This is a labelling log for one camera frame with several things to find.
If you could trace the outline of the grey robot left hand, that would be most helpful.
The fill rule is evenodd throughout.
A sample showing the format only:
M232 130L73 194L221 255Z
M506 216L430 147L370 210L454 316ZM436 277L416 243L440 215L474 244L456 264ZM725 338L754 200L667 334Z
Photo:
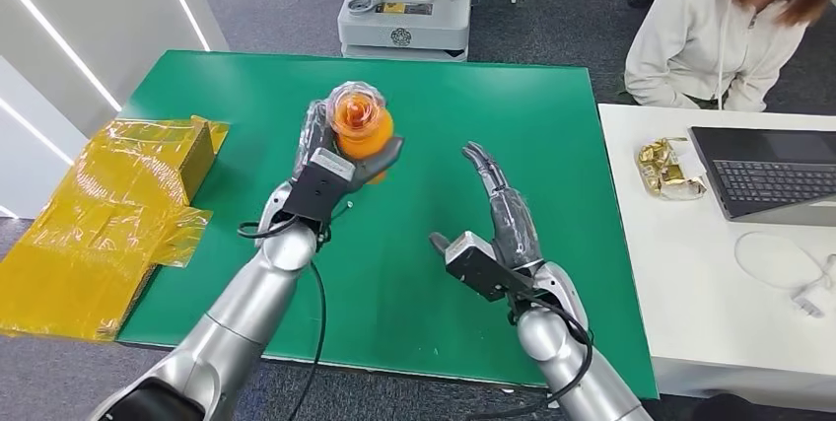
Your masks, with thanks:
M348 192L354 193L393 166L399 159L404 138L392 135L373 154L363 158L352 158L338 143L338 135L327 119L326 103L316 100L310 103L300 130L299 146L295 163L288 182L295 184L314 151L319 148L332 152L355 167Z

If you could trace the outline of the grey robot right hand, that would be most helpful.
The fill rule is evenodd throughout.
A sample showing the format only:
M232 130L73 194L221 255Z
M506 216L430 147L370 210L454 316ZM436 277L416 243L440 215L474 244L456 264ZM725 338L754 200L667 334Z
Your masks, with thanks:
M504 292L527 291L544 260L527 205L481 145L469 142L462 154L480 175L491 209L494 237L485 241L466 231L454 241L434 232L429 240L445 271L489 301Z

